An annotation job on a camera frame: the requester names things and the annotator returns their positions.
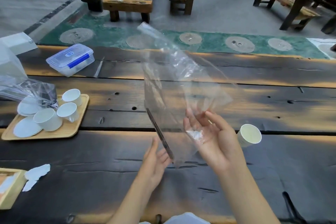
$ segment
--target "plastic food container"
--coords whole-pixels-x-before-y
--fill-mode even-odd
[[[93,50],[82,44],[75,44],[47,58],[55,70],[70,77],[95,61]]]

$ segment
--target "container lid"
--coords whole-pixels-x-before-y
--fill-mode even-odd
[[[47,58],[46,61],[48,64],[59,68],[65,66],[73,68],[82,61],[88,59],[92,53],[93,50],[91,48],[82,44],[75,44]]]

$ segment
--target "forearm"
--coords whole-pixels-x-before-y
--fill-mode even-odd
[[[238,224],[280,223],[247,167],[218,176]]]
[[[151,193],[152,189],[137,176],[119,209],[107,224],[139,224]]]

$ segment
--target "hand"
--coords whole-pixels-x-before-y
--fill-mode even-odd
[[[209,111],[194,116],[191,110],[187,110],[183,126],[187,132],[202,132],[202,138],[195,140],[196,146],[217,175],[228,170],[239,172],[246,168],[236,132],[221,116]]]
[[[138,172],[138,178],[148,184],[151,192],[159,185],[166,167],[171,163],[171,159],[166,149],[161,149],[156,153],[159,145],[158,136],[153,137],[152,145],[146,151],[142,165]]]

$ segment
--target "green carpet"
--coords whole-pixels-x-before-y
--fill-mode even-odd
[[[56,28],[50,31],[41,39],[39,44],[48,45],[65,45],[60,41],[60,35],[68,30],[75,28],[88,28],[94,32],[93,38],[82,42],[88,46],[105,46],[118,47],[124,49],[134,49],[126,43],[126,39],[132,35],[138,35],[136,28],[119,28],[108,27],[110,16],[94,17],[90,13],[83,13],[85,5],[79,8],[71,16],[61,22]],[[276,54],[276,55],[299,55],[306,58],[327,59],[327,57],[306,38],[303,37],[276,37],[290,43],[293,47],[290,51],[278,51],[268,45],[267,41],[273,36],[267,35],[245,35],[245,34],[226,34],[226,33],[208,33],[208,32],[193,32],[199,34],[203,40],[200,44],[187,45],[180,41],[179,35],[184,33],[181,31],[161,30],[161,32],[171,41],[178,44],[181,49],[192,52],[231,52],[237,51],[229,48],[225,44],[225,39],[230,36],[240,36],[247,38],[254,45],[255,49],[252,53]]]

